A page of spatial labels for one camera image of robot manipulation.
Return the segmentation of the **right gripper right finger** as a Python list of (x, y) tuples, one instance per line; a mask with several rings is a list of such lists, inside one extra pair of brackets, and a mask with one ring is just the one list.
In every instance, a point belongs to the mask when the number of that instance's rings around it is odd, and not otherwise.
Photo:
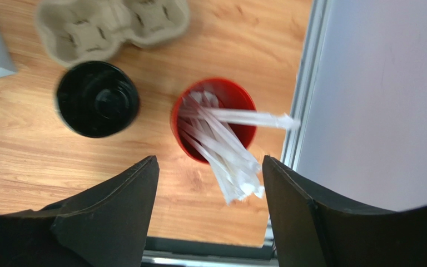
[(427, 266), (427, 205), (367, 205), (271, 156), (262, 171), (280, 266)]

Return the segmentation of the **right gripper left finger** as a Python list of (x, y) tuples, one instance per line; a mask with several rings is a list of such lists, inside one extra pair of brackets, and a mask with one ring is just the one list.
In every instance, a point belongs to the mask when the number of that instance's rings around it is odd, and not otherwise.
[(140, 266), (159, 173), (148, 156), (40, 210), (0, 215), (0, 266)]

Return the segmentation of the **black paper cup stack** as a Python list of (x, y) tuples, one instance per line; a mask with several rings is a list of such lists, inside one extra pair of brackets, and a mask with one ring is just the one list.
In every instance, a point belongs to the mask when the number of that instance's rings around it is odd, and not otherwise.
[(123, 131), (136, 119), (141, 100), (133, 81), (118, 67), (87, 61), (70, 67), (54, 91), (61, 121), (93, 139)]

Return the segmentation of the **red straw holder cup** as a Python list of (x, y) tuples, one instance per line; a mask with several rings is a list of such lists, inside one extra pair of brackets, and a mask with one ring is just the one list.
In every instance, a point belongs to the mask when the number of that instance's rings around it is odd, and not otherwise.
[(173, 136), (184, 154), (191, 159), (207, 164), (206, 159), (195, 150), (179, 133), (178, 113), (183, 104), (183, 98), (193, 91), (207, 91), (213, 93), (219, 100), (221, 107), (230, 109), (255, 111), (255, 103), (249, 93), (239, 84), (222, 77), (210, 77), (199, 80), (185, 89), (175, 100), (171, 110), (170, 125)]

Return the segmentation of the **bottom pulp cup carrier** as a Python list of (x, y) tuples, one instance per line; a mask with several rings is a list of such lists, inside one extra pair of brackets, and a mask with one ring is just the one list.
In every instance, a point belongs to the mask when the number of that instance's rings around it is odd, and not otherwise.
[(108, 61), (125, 43), (159, 46), (186, 33), (187, 1), (40, 1), (36, 30), (48, 56), (69, 68)]

